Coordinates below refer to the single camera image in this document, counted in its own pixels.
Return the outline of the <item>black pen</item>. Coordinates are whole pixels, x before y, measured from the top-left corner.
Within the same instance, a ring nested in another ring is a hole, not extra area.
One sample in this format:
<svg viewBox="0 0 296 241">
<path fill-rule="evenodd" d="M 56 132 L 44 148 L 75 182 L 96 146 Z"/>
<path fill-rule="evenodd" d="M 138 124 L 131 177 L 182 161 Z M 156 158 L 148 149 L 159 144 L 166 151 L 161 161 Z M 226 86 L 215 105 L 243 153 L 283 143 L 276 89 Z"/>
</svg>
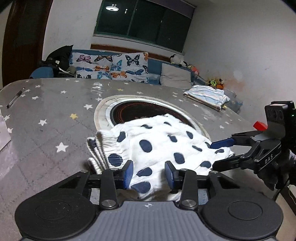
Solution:
<svg viewBox="0 0 296 241">
<path fill-rule="evenodd" d="M 12 98 L 12 100 L 6 105 L 7 108 L 10 108 L 14 102 L 23 94 L 25 88 L 23 87 L 18 93 Z"/>
</svg>

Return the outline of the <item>round black induction cooker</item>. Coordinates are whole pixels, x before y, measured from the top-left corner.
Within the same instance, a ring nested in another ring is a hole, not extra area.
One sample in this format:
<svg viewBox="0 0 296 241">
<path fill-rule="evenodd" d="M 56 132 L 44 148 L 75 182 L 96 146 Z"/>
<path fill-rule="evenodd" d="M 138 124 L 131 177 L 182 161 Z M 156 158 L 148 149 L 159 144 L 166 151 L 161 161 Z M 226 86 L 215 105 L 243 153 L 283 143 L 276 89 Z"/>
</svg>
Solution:
<svg viewBox="0 0 296 241">
<path fill-rule="evenodd" d="M 141 118 L 170 114 L 210 139 L 210 135 L 191 114 L 159 98 L 136 95 L 113 95 L 100 100 L 94 112 L 97 130 L 110 130 L 115 125 Z"/>
</svg>

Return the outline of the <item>grey star tablecloth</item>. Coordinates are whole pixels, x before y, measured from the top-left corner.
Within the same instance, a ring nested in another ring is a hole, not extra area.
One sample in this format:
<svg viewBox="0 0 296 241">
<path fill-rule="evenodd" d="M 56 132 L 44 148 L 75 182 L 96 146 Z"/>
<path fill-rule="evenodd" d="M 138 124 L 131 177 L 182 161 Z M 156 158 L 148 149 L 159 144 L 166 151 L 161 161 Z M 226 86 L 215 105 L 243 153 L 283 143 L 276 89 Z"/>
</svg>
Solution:
<svg viewBox="0 0 296 241">
<path fill-rule="evenodd" d="M 12 98 L 23 94 L 7 108 Z M 95 131 L 94 111 L 113 95 L 159 98 L 191 114 L 216 141 L 252 130 L 233 112 L 217 112 L 160 85 L 112 80 L 31 79 L 1 90 L 1 112 L 11 141 L 1 151 L 1 240 L 19 240 L 16 207 L 26 198 L 84 169 L 86 138 Z"/>
</svg>

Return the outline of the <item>black white plush toy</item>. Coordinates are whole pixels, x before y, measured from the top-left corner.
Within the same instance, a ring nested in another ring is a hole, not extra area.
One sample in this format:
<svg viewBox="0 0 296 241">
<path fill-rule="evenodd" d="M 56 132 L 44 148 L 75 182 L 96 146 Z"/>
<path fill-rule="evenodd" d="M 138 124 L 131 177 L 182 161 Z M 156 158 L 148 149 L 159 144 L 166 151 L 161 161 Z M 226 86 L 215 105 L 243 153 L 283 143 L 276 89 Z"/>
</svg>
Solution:
<svg viewBox="0 0 296 241">
<path fill-rule="evenodd" d="M 173 65 L 178 65 L 179 67 L 187 67 L 187 63 L 184 60 L 181 60 L 176 54 L 170 56 L 170 62 Z"/>
</svg>

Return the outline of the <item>dark wooden door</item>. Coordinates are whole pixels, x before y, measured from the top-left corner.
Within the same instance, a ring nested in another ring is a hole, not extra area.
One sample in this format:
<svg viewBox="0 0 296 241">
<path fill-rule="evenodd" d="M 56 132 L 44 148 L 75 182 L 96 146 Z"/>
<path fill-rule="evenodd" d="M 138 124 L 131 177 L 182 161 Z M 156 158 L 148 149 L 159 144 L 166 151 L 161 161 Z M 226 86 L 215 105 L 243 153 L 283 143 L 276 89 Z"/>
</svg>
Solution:
<svg viewBox="0 0 296 241">
<path fill-rule="evenodd" d="M 12 1 L 4 32 L 2 80 L 28 79 L 42 59 L 51 0 Z"/>
</svg>

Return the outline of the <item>butterfly print pillow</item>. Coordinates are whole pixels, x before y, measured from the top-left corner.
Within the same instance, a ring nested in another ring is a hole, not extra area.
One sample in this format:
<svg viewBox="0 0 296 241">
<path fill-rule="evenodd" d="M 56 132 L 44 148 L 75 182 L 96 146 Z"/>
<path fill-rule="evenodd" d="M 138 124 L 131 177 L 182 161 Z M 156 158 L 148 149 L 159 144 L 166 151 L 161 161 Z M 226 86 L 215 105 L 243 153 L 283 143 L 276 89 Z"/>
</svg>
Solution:
<svg viewBox="0 0 296 241">
<path fill-rule="evenodd" d="M 76 68 L 78 78 L 146 83 L 149 80 L 148 60 L 147 52 L 115 55 L 74 52 L 70 64 Z"/>
</svg>

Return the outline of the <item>white navy polka dot garment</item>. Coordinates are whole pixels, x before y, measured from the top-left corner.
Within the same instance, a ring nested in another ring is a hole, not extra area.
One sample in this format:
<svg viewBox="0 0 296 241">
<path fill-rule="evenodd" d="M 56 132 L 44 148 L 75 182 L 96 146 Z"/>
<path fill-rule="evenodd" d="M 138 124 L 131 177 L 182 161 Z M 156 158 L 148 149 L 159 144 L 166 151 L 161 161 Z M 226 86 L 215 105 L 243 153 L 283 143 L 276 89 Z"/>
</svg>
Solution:
<svg viewBox="0 0 296 241">
<path fill-rule="evenodd" d="M 211 141 L 194 128 L 170 114 L 141 118 L 99 130 L 88 137 L 88 159 L 95 172 L 122 168 L 133 162 L 130 183 L 122 192 L 125 198 L 152 201 L 178 201 L 181 193 L 172 194 L 165 177 L 165 162 L 177 169 L 189 169 L 206 176 L 215 161 L 234 155 L 228 147 L 212 149 Z"/>
</svg>

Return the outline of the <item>folded blue striped cloth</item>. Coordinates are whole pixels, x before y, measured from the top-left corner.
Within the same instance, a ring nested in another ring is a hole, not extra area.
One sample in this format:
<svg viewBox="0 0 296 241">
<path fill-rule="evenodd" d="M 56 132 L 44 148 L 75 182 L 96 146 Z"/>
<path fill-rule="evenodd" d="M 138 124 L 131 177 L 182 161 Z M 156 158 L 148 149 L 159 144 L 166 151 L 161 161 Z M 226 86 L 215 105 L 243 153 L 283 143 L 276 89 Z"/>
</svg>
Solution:
<svg viewBox="0 0 296 241">
<path fill-rule="evenodd" d="M 183 95 L 216 111 L 221 111 L 224 104 L 230 101 L 224 90 L 213 89 L 205 85 L 194 85 L 185 91 Z"/>
</svg>

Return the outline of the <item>dark window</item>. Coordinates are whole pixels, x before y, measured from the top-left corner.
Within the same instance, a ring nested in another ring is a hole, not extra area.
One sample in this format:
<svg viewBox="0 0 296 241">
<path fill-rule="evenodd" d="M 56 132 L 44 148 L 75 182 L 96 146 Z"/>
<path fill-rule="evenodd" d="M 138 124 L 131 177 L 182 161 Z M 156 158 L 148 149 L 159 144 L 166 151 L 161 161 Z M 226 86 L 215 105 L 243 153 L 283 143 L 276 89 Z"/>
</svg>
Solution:
<svg viewBox="0 0 296 241">
<path fill-rule="evenodd" d="M 94 32 L 182 52 L 194 11 L 185 1 L 103 1 Z"/>
</svg>

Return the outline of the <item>grey cushion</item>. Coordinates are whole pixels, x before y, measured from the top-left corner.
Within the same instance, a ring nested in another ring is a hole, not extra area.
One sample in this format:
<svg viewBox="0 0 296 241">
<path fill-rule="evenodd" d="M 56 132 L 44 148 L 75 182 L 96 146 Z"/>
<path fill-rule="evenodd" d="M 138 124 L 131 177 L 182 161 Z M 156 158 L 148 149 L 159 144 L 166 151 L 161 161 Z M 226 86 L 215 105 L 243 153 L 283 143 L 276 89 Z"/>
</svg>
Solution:
<svg viewBox="0 0 296 241">
<path fill-rule="evenodd" d="M 188 90 L 191 88 L 191 73 L 173 65 L 162 64 L 160 84 L 167 87 Z"/>
</svg>

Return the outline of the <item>blue sofa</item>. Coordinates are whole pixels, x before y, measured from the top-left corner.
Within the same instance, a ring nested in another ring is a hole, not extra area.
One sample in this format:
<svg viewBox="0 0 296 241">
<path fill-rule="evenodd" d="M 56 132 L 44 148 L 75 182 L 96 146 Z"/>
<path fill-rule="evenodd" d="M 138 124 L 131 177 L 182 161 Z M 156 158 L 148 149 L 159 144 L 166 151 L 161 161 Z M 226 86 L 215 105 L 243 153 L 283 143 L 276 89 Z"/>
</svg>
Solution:
<svg viewBox="0 0 296 241">
<path fill-rule="evenodd" d="M 32 72 L 30 78 L 122 80 L 175 88 L 185 88 L 189 84 L 205 85 L 205 81 L 197 75 L 196 68 L 182 63 L 175 54 L 169 62 L 165 62 L 152 58 L 148 52 L 73 50 L 69 56 L 69 67 L 69 70 L 62 71 L 47 60 Z"/>
</svg>

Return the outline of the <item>colourful toy pile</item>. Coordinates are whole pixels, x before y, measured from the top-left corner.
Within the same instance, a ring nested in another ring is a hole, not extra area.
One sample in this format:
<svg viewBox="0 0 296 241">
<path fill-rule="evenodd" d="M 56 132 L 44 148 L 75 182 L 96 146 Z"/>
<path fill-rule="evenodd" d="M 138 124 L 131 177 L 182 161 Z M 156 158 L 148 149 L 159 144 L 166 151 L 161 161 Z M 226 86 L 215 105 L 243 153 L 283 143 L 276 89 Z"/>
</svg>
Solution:
<svg viewBox="0 0 296 241">
<path fill-rule="evenodd" d="M 187 64 L 186 68 L 191 72 L 191 83 L 192 85 L 205 85 L 212 87 L 214 89 L 224 89 L 224 80 L 214 76 L 214 75 L 205 75 L 202 77 L 199 73 L 199 70 L 191 64 Z"/>
</svg>

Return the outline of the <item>black bag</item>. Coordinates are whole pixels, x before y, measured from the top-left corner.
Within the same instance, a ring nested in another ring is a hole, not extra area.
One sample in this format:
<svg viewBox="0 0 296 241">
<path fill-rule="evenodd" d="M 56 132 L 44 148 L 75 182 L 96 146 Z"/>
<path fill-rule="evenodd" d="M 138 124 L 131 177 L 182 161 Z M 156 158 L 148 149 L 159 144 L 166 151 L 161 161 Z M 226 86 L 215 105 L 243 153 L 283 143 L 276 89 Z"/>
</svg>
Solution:
<svg viewBox="0 0 296 241">
<path fill-rule="evenodd" d="M 48 55 L 45 61 L 41 60 L 43 67 L 49 67 L 53 70 L 54 78 L 76 77 L 76 68 L 70 64 L 73 45 L 62 46 Z"/>
</svg>

